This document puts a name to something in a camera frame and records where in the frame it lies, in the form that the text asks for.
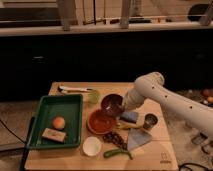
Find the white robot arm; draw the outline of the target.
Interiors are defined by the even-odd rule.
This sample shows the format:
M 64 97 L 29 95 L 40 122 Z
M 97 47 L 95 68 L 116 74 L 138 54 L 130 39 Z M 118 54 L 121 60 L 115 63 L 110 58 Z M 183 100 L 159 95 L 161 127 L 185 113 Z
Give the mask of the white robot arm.
M 173 93 L 163 87 L 165 79 L 159 72 L 138 77 L 123 98 L 125 110 L 134 110 L 149 98 L 169 108 L 191 126 L 213 139 L 213 108 Z

